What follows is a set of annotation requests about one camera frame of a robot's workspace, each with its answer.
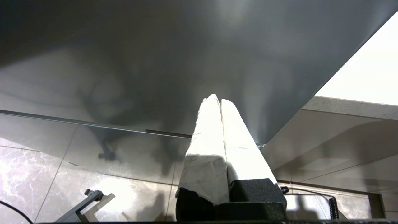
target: gray metal panel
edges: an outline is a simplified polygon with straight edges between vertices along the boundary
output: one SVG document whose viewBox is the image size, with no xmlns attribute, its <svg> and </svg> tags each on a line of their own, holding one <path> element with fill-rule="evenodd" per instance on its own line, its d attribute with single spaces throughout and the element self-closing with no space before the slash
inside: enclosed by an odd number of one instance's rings
<svg viewBox="0 0 398 224">
<path fill-rule="evenodd" d="M 261 152 L 277 179 L 372 192 L 397 186 L 398 163 L 384 159 L 397 133 L 396 120 L 300 110 Z"/>
<path fill-rule="evenodd" d="M 266 143 L 398 2 L 51 1 L 17 8 L 1 33 L 0 109 L 191 134 L 201 100 L 216 93 Z"/>
</svg>

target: gray floor tile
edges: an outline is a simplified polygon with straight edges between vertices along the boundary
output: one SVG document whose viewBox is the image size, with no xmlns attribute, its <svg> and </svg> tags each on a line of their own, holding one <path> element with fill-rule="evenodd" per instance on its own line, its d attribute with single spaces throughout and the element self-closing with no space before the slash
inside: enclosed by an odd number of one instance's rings
<svg viewBox="0 0 398 224">
<path fill-rule="evenodd" d="M 28 148 L 62 159 L 77 125 L 0 115 L 0 144 Z"/>
<path fill-rule="evenodd" d="M 382 193 L 381 196 L 386 212 L 398 212 L 398 193 Z"/>
<path fill-rule="evenodd" d="M 386 212 L 386 219 L 389 220 L 398 220 L 398 212 Z"/>
<path fill-rule="evenodd" d="M 176 204 L 177 204 L 177 199 L 176 199 L 176 192 L 178 190 L 178 186 L 173 185 L 172 186 L 172 191 L 170 194 L 170 199 L 169 199 L 169 206 L 167 208 L 167 217 L 166 221 L 177 221 L 176 219 Z"/>
<path fill-rule="evenodd" d="M 104 131 L 79 127 L 65 160 L 103 174 L 171 184 L 175 163 L 185 157 L 185 153 L 179 153 L 179 147 L 189 145 L 187 139 L 116 130 L 107 130 L 108 134 L 104 134 Z M 116 158 L 99 158 L 103 147 L 114 152 Z"/>
<path fill-rule="evenodd" d="M 61 159 L 42 152 L 0 147 L 0 199 L 34 220 Z M 27 223 L 18 213 L 0 206 L 0 223 Z"/>
<path fill-rule="evenodd" d="M 181 148 L 181 155 L 185 155 L 185 153 L 188 150 L 187 146 L 186 148 Z M 182 170 L 184 169 L 184 160 L 179 160 L 176 161 L 176 167 L 174 168 L 174 176 L 173 176 L 173 185 L 179 185 L 179 179 L 181 178 Z"/>
<path fill-rule="evenodd" d="M 91 222 L 166 218 L 171 185 L 103 175 L 63 161 L 36 222 L 54 222 L 84 200 L 87 188 L 107 195 L 85 210 Z"/>
<path fill-rule="evenodd" d="M 307 187 L 293 184 L 293 188 L 306 189 L 316 191 L 336 197 L 339 211 L 347 219 L 371 219 L 371 206 L 367 195 L 360 195 L 354 193 L 347 193 L 343 191 L 334 191 L 329 189 L 321 189 L 316 187 Z M 292 190 L 295 194 L 308 194 L 305 191 Z"/>
</svg>

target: tile grout line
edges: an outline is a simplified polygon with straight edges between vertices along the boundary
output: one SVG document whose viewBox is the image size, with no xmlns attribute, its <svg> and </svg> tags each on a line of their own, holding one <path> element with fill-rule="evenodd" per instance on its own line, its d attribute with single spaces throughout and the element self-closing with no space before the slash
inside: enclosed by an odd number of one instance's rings
<svg viewBox="0 0 398 224">
<path fill-rule="evenodd" d="M 379 159 L 373 159 L 373 160 L 370 160 L 370 161 L 367 161 L 367 162 L 363 162 L 363 163 L 360 163 L 360 164 L 357 164 L 357 165 L 354 165 L 354 166 L 350 166 L 350 167 L 347 167 L 347 168 L 344 168 L 344 169 L 336 170 L 336 171 L 333 171 L 333 172 L 330 172 L 330 173 L 327 173 L 327 174 L 322 174 L 322 175 L 317 176 L 317 177 L 311 177 L 311 178 L 309 178 L 309 179 L 300 181 L 300 183 L 303 183 L 303 182 L 305 182 L 305 181 L 309 181 L 309 180 L 312 180 L 312 179 L 315 179 L 315 178 L 318 178 L 318 177 L 323 177 L 323 176 L 326 176 L 326 175 L 329 175 L 329 174 L 333 174 L 333 173 L 336 173 L 336 172 L 340 172 L 340 171 L 343 171 L 343 170 L 346 170 L 346 169 L 350 169 L 350 168 L 354 168 L 354 167 L 360 167 L 360 166 L 368 165 L 368 164 L 371 164 L 371 163 L 373 163 L 373 162 L 377 162 L 377 161 L 379 161 L 379 160 L 384 160 L 384 159 L 387 159 L 387 158 L 389 158 L 389 157 L 393 157 L 393 156 L 395 156 L 395 155 L 398 155 L 398 153 L 395 153 L 395 154 L 393 154 L 393 155 L 388 155 L 388 156 L 385 156 L 385 157 L 382 157 L 382 158 L 379 158 Z"/>
<path fill-rule="evenodd" d="M 29 150 L 29 151 L 33 151 L 33 152 L 40 152 L 39 150 L 34 150 L 34 149 L 24 149 L 24 148 L 18 148 L 18 147 L 6 146 L 6 145 L 0 145 L 0 147 L 6 147 L 6 148 L 10 148 L 10 149 Z"/>
<path fill-rule="evenodd" d="M 170 186 L 169 200 L 168 200 L 168 202 L 167 202 L 166 215 L 164 216 L 164 221 L 166 221 L 166 219 L 167 219 L 167 212 L 169 211 L 170 198 L 171 198 L 171 196 L 172 196 L 172 191 L 173 191 L 174 175 L 176 174 L 176 164 L 177 164 L 177 162 L 174 162 L 174 172 L 173 172 L 172 184 L 171 184 L 171 186 Z"/>
<path fill-rule="evenodd" d="M 65 158 L 65 156 L 66 156 L 66 153 L 67 153 L 68 150 L 69 150 L 70 144 L 72 143 L 73 137 L 74 137 L 74 135 L 75 135 L 77 129 L 78 129 L 78 127 L 76 127 L 75 130 L 73 131 L 72 137 L 70 138 L 70 141 L 69 141 L 68 147 L 66 148 L 65 154 L 64 154 L 64 156 L 62 157 L 61 162 L 59 163 L 59 166 L 58 166 L 58 169 L 57 169 L 57 171 L 56 171 L 56 173 L 55 173 L 55 175 L 54 175 L 53 181 L 52 181 L 51 184 L 50 184 L 50 187 L 49 187 L 49 190 L 47 191 L 46 197 L 44 197 L 43 203 L 41 204 L 40 209 L 39 209 L 39 212 L 37 213 L 36 218 L 35 218 L 35 220 L 33 221 L 33 223 L 36 223 L 36 220 L 37 220 L 37 218 L 39 217 L 39 214 L 40 214 L 40 212 L 41 212 L 41 209 L 43 208 L 44 202 L 46 201 L 47 196 L 48 196 L 49 193 L 50 193 L 51 187 L 53 186 L 53 183 L 54 183 L 54 181 L 55 181 L 55 178 L 57 177 L 59 168 L 61 168 L 62 162 L 64 161 L 64 158 Z"/>
<path fill-rule="evenodd" d="M 89 169 L 85 169 L 84 167 L 81 167 L 81 168 L 84 171 L 89 171 L 89 172 L 93 172 L 93 173 L 97 173 L 97 174 L 101 174 L 101 175 L 105 175 L 105 176 L 118 177 L 118 178 L 134 180 L 134 181 L 142 181 L 142 182 L 148 182 L 148 183 L 154 183 L 154 184 L 163 184 L 163 185 L 171 185 L 172 186 L 172 184 L 167 184 L 167 183 L 162 183 L 162 182 L 148 181 L 148 180 L 142 180 L 142 179 L 131 178 L 131 177 L 123 177 L 123 176 L 118 176 L 118 175 L 113 175 L 113 174 L 107 174 L 107 173 L 101 173 L 101 172 L 92 171 L 92 170 L 89 170 Z"/>
</svg>

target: black cable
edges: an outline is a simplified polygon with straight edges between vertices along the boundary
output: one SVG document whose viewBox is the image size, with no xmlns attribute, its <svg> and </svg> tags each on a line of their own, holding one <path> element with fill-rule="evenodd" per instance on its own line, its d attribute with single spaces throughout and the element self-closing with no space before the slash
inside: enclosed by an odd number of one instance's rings
<svg viewBox="0 0 398 224">
<path fill-rule="evenodd" d="M 315 191 L 309 191 L 309 190 L 300 189 L 300 188 L 281 187 L 281 190 L 282 190 L 283 194 L 289 192 L 289 190 L 297 190 L 297 191 L 306 191 L 306 192 L 316 194 L 316 195 L 331 197 L 331 199 L 328 200 L 329 208 L 330 208 L 330 219 L 339 219 L 339 209 L 337 207 L 337 200 L 333 195 L 326 195 L 326 194 L 318 193 Z"/>
<path fill-rule="evenodd" d="M 10 208 L 10 209 L 12 209 L 12 210 L 18 212 L 18 213 L 19 213 L 20 215 L 22 215 L 22 217 L 24 217 L 30 224 L 33 224 L 32 220 L 30 220 L 23 212 L 19 211 L 19 210 L 18 210 L 17 208 L 15 208 L 14 206 L 9 205 L 9 204 L 5 203 L 4 201 L 1 201 L 1 200 L 0 200 L 0 204 L 2 204 L 2 205 L 4 205 L 4 206 L 7 206 L 8 208 Z"/>
</svg>

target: coiled cable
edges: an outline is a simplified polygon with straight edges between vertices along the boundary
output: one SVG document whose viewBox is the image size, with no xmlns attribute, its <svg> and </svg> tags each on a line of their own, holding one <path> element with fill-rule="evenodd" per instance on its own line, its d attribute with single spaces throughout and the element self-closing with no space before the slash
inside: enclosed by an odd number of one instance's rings
<svg viewBox="0 0 398 224">
<path fill-rule="evenodd" d="M 281 191 L 283 194 L 286 194 L 289 192 L 289 190 L 298 190 L 298 191 L 306 191 L 312 194 L 317 194 L 317 195 L 322 195 L 326 197 L 331 197 L 329 199 L 329 208 L 330 208 L 330 219 L 339 219 L 339 208 L 337 207 L 337 201 L 336 198 L 333 195 L 326 195 L 322 193 L 318 193 L 315 191 L 309 191 L 305 189 L 299 189 L 299 188 L 289 188 L 289 187 L 281 187 Z"/>
</svg>

